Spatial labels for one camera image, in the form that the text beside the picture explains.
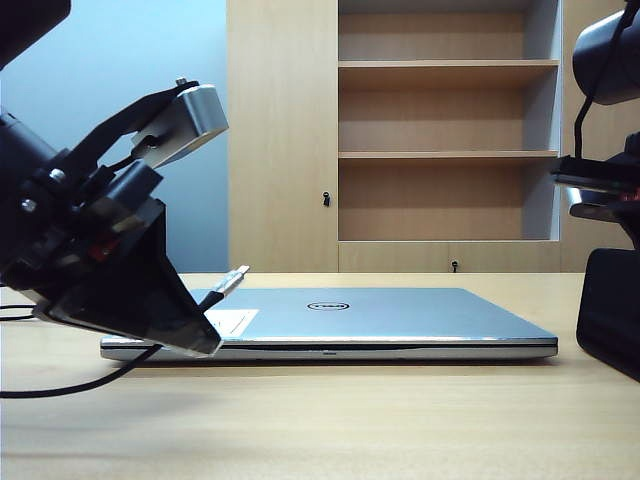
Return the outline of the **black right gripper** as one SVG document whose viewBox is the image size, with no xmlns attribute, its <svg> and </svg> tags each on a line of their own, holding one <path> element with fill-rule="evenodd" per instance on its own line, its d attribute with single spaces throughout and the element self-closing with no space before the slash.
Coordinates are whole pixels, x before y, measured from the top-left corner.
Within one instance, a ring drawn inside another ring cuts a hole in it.
<svg viewBox="0 0 640 480">
<path fill-rule="evenodd" d="M 551 169 L 565 185 L 569 214 L 589 220 L 639 219 L 639 133 L 626 137 L 624 150 L 606 161 L 561 157 Z"/>
</svg>

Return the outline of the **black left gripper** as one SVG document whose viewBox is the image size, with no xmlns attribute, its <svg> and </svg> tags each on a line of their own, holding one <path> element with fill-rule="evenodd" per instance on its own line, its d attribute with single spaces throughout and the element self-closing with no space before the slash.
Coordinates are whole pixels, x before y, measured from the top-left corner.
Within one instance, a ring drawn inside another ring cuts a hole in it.
<svg viewBox="0 0 640 480">
<path fill-rule="evenodd" d="M 1 283 L 36 306 L 37 318 L 210 356 L 222 339 L 168 259 L 162 176 L 141 160 L 99 166 L 62 182 L 42 171 L 19 188 L 1 252 Z"/>
</svg>

